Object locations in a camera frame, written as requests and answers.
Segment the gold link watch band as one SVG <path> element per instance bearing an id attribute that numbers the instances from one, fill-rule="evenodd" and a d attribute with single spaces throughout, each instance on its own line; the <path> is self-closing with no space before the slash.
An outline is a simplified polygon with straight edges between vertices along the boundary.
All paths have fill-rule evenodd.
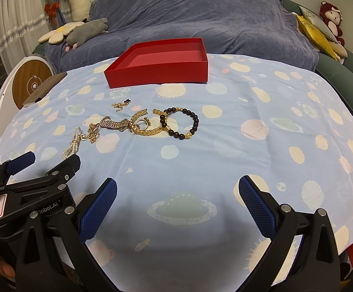
<path id="1" fill-rule="evenodd" d="M 119 130 L 121 132 L 129 129 L 131 127 L 132 122 L 128 119 L 123 119 L 121 121 L 113 121 L 109 117 L 104 117 L 101 121 L 99 126 L 101 128 L 107 128 L 111 130 Z"/>

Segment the blue-grey sofa throw blanket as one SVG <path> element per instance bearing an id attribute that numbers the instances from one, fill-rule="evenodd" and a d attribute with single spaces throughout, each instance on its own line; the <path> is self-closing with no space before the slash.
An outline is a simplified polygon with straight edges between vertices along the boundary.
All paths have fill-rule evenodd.
<path id="1" fill-rule="evenodd" d="M 319 56 L 297 30 L 282 0 L 96 0 L 90 19 L 105 18 L 106 33 L 76 50 L 47 44 L 46 59 L 57 73 L 120 56 L 153 40 L 201 38 L 209 54 L 236 54 L 280 61 L 313 71 Z"/>

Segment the gold braided bangle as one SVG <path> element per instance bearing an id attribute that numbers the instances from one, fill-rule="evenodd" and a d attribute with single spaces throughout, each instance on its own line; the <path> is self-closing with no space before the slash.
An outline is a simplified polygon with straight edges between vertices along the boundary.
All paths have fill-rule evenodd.
<path id="1" fill-rule="evenodd" d="M 135 135 L 143 136 L 143 137 L 152 137 L 164 130 L 162 125 L 159 125 L 155 128 L 150 128 L 151 121 L 147 117 L 148 112 L 147 109 L 141 109 L 134 113 L 131 117 L 130 121 L 132 122 L 129 131 Z"/>

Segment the white sheer curtain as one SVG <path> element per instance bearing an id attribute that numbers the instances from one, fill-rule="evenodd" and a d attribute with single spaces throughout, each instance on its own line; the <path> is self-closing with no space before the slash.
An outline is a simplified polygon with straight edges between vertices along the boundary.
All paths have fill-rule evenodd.
<path id="1" fill-rule="evenodd" d="M 0 0 L 0 57 L 7 73 L 51 30 L 46 0 Z"/>

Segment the round wood-faced white device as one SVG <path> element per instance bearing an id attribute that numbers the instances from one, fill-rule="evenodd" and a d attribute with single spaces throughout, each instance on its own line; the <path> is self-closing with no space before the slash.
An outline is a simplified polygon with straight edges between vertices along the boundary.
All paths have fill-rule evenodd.
<path id="1" fill-rule="evenodd" d="M 10 72 L 0 89 L 0 138 L 28 97 L 54 74 L 40 56 L 23 58 Z"/>

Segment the gold satin pillow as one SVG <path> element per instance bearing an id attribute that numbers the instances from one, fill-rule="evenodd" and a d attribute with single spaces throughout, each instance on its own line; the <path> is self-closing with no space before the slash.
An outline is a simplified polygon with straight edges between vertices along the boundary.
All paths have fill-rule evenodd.
<path id="1" fill-rule="evenodd" d="M 340 57 L 335 53 L 330 43 L 324 36 L 324 34 L 311 24 L 304 16 L 300 16 L 295 12 L 292 12 L 297 21 L 297 30 L 302 33 L 307 40 L 323 54 L 328 55 L 332 59 L 339 61 Z"/>

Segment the red monkey plush toy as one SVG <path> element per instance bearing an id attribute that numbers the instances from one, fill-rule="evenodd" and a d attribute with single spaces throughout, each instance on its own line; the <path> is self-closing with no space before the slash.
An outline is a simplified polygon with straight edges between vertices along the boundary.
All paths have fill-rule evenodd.
<path id="1" fill-rule="evenodd" d="M 320 3 L 320 17 L 323 19 L 324 23 L 329 27 L 330 31 L 335 36 L 338 43 L 345 46 L 345 41 L 342 38 L 343 32 L 340 28 L 342 22 L 342 12 L 333 4 L 322 1 Z"/>

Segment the red shallow cardboard box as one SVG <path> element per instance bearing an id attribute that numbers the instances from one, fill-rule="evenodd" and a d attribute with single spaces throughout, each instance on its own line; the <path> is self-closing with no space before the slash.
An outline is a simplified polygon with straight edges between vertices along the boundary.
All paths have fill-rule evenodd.
<path id="1" fill-rule="evenodd" d="M 148 84 L 203 83 L 208 60 L 201 38 L 155 40 L 132 45 L 105 71 L 110 88 Z"/>

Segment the green sofa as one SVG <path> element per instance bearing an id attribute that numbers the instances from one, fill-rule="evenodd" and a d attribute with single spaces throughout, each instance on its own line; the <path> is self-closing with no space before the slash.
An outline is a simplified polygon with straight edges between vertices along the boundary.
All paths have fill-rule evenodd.
<path id="1" fill-rule="evenodd" d="M 280 0 L 283 9 L 287 11 L 283 11 L 283 13 L 297 13 L 301 15 L 301 7 L 290 0 Z M 295 24 L 294 15 L 286 15 L 286 19 L 291 25 Z M 287 63 L 289 65 L 293 65 L 295 67 L 308 68 L 309 64 L 307 60 L 303 57 L 304 54 L 301 54 L 302 51 L 295 52 L 298 57 L 296 59 L 291 58 L 292 55 L 281 54 L 281 60 L 279 60 L 279 54 L 276 55 L 276 59 L 282 61 L 283 63 Z M 315 50 L 313 51 L 315 55 L 318 55 L 318 62 L 315 59 L 314 62 L 314 72 L 319 74 L 322 78 L 324 78 L 328 83 L 333 87 L 336 93 L 339 95 L 343 103 L 345 103 L 346 107 L 350 111 L 353 116 L 353 54 L 351 51 L 348 53 L 348 58 L 345 59 L 344 64 L 340 64 L 338 61 L 332 59 L 326 54 L 318 53 Z"/>

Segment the grey plush animal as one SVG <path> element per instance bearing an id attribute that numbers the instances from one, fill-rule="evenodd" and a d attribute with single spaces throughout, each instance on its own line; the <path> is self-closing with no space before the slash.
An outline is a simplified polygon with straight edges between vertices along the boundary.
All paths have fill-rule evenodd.
<path id="1" fill-rule="evenodd" d="M 77 49 L 86 41 L 108 31 L 107 18 L 88 21 L 74 29 L 66 38 L 65 51 Z"/>

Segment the blue planet print tablecloth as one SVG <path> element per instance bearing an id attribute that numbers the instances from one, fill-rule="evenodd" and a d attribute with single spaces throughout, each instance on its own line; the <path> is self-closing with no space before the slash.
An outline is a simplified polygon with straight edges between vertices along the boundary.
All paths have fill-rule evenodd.
<path id="1" fill-rule="evenodd" d="M 102 129 L 84 141 L 69 182 L 81 201 L 105 179 L 118 194 L 87 245 L 122 291 L 234 291 L 269 245 L 237 191 L 249 175 L 299 212 L 324 208 L 339 251 L 353 243 L 353 116 L 319 74 L 241 55 L 210 55 L 205 84 L 110 89 L 108 61 L 68 72 L 0 138 L 0 162 L 36 161 L 12 182 L 61 161 L 75 128 L 143 109 L 186 108 L 197 133 L 141 137 Z"/>

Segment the silver grey pillow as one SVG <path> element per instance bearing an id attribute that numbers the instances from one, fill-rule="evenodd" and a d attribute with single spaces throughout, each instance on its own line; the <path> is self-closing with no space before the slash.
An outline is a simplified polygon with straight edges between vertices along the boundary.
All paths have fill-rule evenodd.
<path id="1" fill-rule="evenodd" d="M 336 37 L 333 35 L 332 31 L 318 15 L 303 6 L 299 6 L 299 8 L 304 18 L 306 18 L 311 24 L 313 24 L 317 29 L 319 29 L 319 31 L 321 31 L 328 40 L 330 40 L 331 42 L 337 42 Z"/>

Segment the daisy flower cushion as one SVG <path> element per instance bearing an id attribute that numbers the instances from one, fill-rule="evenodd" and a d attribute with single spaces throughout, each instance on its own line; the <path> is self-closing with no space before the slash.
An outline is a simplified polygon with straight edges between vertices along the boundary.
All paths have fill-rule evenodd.
<path id="1" fill-rule="evenodd" d="M 48 42 L 49 44 L 59 44 L 63 41 L 63 39 L 68 36 L 74 29 L 77 27 L 80 27 L 84 24 L 84 22 L 70 22 L 62 27 L 56 28 L 55 30 L 52 30 L 42 37 L 38 39 L 38 43 L 42 44 L 45 42 Z"/>

